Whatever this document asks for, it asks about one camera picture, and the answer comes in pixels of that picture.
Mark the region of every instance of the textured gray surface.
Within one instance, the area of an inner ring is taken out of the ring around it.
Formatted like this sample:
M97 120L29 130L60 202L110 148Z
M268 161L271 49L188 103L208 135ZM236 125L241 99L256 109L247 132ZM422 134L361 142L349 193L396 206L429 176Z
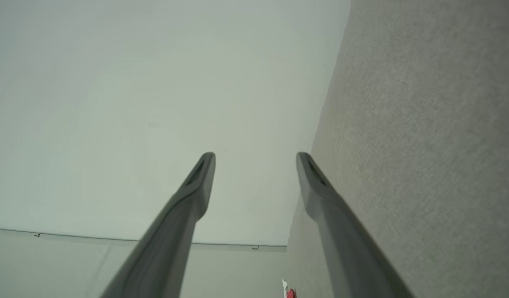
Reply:
M354 0L313 158L418 298L509 298L509 1ZM330 297L300 205L299 298Z

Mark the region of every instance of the wall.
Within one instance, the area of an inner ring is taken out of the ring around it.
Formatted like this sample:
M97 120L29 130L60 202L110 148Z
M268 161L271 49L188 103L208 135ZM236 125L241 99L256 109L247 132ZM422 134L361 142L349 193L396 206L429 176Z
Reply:
M0 230L0 298L95 298L135 241ZM280 297L285 248L192 245L181 298Z
M349 0L0 0L0 228L140 239L205 151L194 241L286 245Z

